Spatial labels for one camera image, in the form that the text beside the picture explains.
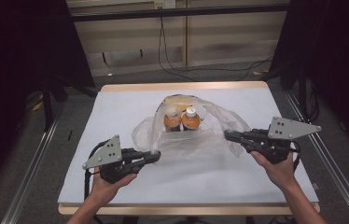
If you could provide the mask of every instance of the orange bottle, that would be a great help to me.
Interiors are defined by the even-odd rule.
[[[180,132],[181,118],[177,114],[175,107],[170,107],[166,111],[163,124],[165,125],[165,131],[167,133]]]
[[[186,113],[181,118],[183,123],[184,131],[197,131],[200,124],[201,118],[197,114],[197,110],[193,106],[189,106],[186,110]]]

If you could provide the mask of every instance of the wall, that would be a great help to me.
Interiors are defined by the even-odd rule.
[[[288,2],[177,0],[176,7],[230,7]],[[72,14],[154,9],[154,1],[147,0],[67,0],[67,4]],[[167,53],[171,63],[176,66],[263,60],[273,55],[285,16],[285,12],[269,12],[164,18]],[[109,67],[113,69],[124,66],[120,65],[124,52],[128,52],[125,56],[134,57],[131,61],[137,61],[125,66],[138,66],[141,70],[160,69],[157,54],[161,20],[158,18],[83,21],[76,22],[76,28],[91,70],[100,71],[92,72],[95,76],[107,72],[107,64],[101,59],[102,52],[107,52],[108,60],[111,60]],[[144,59],[140,58],[140,49],[145,53]],[[146,52],[155,56],[148,57]]]

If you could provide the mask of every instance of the human hand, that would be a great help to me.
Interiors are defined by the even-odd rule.
[[[256,162],[265,169],[268,178],[279,189],[284,190],[297,184],[297,180],[294,176],[292,152],[288,154],[285,161],[281,161],[277,164],[270,163],[263,155],[256,151],[252,151],[250,154]]]
[[[95,167],[95,173],[99,172],[99,168]],[[110,184],[103,180],[99,174],[93,176],[93,185],[90,197],[93,198],[98,205],[104,206],[114,199],[120,188],[129,185],[137,174],[130,174],[123,177],[121,180],[114,184]]]

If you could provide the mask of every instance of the white tabletop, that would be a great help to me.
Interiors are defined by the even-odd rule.
[[[120,136],[121,147],[134,147],[131,137],[134,127],[144,118],[153,117],[161,101],[173,94],[194,95],[220,105],[237,113],[251,128],[268,129],[272,117],[281,117],[266,85],[214,90],[101,91],[70,164],[58,203],[82,203],[84,170],[81,165],[91,150],[116,134]],[[162,151],[161,160],[146,165],[131,185],[119,191],[110,206],[286,203],[282,192],[248,153],[237,158],[221,146],[212,143],[212,147],[220,147],[215,153],[189,159],[174,154],[169,157]],[[308,199],[317,203],[302,163],[296,178]]]

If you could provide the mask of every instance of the bottle cap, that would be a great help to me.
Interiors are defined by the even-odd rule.
[[[189,106],[186,110],[186,114],[189,117],[195,117],[197,115],[197,110],[193,106]]]
[[[171,106],[169,108],[166,109],[165,111],[165,114],[168,116],[168,117],[174,117],[177,115],[177,111],[176,111],[176,108],[174,106]]]

